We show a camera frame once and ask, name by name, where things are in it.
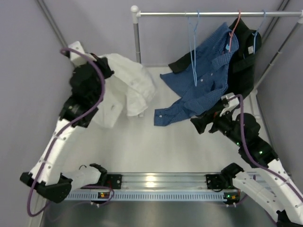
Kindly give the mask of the white shirt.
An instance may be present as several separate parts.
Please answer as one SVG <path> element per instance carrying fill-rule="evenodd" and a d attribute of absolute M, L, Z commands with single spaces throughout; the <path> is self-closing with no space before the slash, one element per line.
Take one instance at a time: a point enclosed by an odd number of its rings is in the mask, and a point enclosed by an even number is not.
<path fill-rule="evenodd" d="M 92 121 L 103 128 L 113 128 L 121 113 L 139 116 L 156 95 L 150 72 L 140 63 L 120 54 L 106 54 L 114 74 L 105 79 L 105 94 Z"/>

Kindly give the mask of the light blue hanger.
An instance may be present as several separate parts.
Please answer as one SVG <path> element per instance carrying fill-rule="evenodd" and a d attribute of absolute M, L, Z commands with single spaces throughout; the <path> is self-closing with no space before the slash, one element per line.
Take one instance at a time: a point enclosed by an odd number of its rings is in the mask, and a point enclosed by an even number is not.
<path fill-rule="evenodd" d="M 199 24 L 200 11 L 197 10 L 196 24 L 191 23 L 191 19 L 187 19 L 187 32 L 188 32 L 188 43 L 190 50 L 191 68 L 194 79 L 194 85 L 197 87 L 197 72 L 196 72 L 196 32 Z"/>

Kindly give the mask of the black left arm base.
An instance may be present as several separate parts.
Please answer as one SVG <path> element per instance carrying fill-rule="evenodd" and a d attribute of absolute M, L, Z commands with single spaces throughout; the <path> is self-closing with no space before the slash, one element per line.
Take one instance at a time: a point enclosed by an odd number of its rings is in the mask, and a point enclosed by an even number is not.
<path fill-rule="evenodd" d="M 90 164 L 90 167 L 98 170 L 100 172 L 100 177 L 98 178 L 98 181 L 96 183 L 90 183 L 82 188 L 91 188 L 91 189 L 97 189 L 101 187 L 108 187 L 111 189 L 121 189 L 122 184 L 122 175 L 121 174 L 109 174 L 108 171 L 103 168 L 101 165 L 98 164 Z"/>

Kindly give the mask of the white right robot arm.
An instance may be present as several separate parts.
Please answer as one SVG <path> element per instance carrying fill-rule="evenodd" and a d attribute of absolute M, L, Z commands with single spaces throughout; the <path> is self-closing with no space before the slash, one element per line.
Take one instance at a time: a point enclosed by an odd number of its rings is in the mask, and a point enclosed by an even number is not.
<path fill-rule="evenodd" d="M 241 158 L 254 169 L 270 187 L 267 190 L 250 177 L 238 164 L 231 163 L 219 174 L 206 175 L 208 189 L 238 189 L 258 203 L 278 227 L 303 225 L 303 195 L 284 170 L 277 153 L 259 136 L 260 125 L 249 113 L 220 115 L 210 112 L 192 118 L 199 134 L 212 123 L 209 133 L 221 132 L 234 142 Z"/>

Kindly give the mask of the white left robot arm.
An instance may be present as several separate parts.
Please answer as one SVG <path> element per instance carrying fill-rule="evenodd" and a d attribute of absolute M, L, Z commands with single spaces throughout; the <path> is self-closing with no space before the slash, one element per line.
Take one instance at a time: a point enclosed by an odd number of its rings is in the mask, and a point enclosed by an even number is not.
<path fill-rule="evenodd" d="M 107 184 L 107 170 L 95 163 L 73 172 L 62 172 L 71 145 L 87 129 L 103 101 L 105 82 L 98 72 L 104 79 L 114 74 L 106 57 L 91 56 L 91 61 L 76 67 L 72 73 L 71 96 L 63 105 L 43 155 L 31 171 L 20 176 L 21 182 L 54 203 L 62 202 L 73 190 L 87 185 L 101 189 Z"/>

